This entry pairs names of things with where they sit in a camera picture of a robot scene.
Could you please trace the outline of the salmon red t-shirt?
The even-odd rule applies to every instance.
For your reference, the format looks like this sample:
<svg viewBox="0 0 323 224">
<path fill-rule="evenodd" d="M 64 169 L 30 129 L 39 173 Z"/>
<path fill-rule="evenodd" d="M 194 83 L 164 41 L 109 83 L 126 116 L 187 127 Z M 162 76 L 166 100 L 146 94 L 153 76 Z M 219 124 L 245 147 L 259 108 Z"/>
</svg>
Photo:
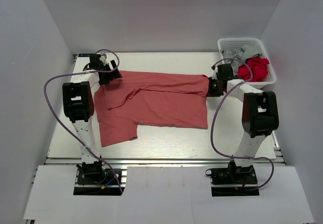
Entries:
<svg viewBox="0 0 323 224">
<path fill-rule="evenodd" d="M 207 129 L 205 75 L 122 71 L 101 85 L 94 106 L 103 147 L 137 138 L 139 125 Z"/>
</svg>

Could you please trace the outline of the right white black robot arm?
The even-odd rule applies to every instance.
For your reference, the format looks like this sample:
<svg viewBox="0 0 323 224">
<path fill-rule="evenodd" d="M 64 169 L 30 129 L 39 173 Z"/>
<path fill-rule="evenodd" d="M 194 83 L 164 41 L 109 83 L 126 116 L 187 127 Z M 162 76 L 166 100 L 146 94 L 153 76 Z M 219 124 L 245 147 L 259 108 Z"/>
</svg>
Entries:
<svg viewBox="0 0 323 224">
<path fill-rule="evenodd" d="M 216 77 L 209 79 L 208 95 L 222 97 L 223 105 L 228 96 L 240 100 L 242 127 L 244 130 L 238 149 L 229 156 L 226 168 L 209 169 L 213 185 L 255 185 L 257 183 L 254 161 L 263 141 L 279 126 L 277 98 L 272 91 L 262 91 L 234 76 L 229 64 L 215 63 L 212 66 Z"/>
</svg>

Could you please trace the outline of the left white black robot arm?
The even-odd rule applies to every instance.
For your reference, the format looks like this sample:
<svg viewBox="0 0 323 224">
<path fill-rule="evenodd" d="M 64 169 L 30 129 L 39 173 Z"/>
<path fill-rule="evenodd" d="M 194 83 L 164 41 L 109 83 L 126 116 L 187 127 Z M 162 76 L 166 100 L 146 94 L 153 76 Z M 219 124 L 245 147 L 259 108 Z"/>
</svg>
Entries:
<svg viewBox="0 0 323 224">
<path fill-rule="evenodd" d="M 89 63 L 83 68 L 84 74 L 62 86 L 64 114 L 71 121 L 77 138 L 81 140 L 82 163 L 78 168 L 82 177 L 96 184 L 106 179 L 107 172 L 98 159 L 101 155 L 92 128 L 95 109 L 91 89 L 95 85 L 108 84 L 122 77 L 115 60 L 107 62 L 106 58 L 103 52 L 90 54 Z"/>
</svg>

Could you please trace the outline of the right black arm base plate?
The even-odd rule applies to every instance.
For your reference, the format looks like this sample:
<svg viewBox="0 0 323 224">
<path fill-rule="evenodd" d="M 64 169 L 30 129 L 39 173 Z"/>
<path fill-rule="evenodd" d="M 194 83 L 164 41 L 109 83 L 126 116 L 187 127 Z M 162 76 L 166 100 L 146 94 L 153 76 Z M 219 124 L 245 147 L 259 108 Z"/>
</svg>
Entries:
<svg viewBox="0 0 323 224">
<path fill-rule="evenodd" d="M 210 178 L 212 197 L 259 196 L 255 170 L 232 175 L 228 168 L 212 168 L 205 171 Z"/>
</svg>

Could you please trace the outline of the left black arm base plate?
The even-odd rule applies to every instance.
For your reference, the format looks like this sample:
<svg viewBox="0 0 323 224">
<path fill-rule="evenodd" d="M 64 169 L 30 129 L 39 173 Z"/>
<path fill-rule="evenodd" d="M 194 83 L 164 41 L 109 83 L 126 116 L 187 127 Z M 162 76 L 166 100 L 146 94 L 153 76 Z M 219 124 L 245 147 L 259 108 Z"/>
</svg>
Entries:
<svg viewBox="0 0 323 224">
<path fill-rule="evenodd" d="M 74 196 L 121 196 L 122 192 L 111 169 L 103 170 L 98 180 L 86 177 L 81 169 L 77 170 L 74 185 Z"/>
</svg>

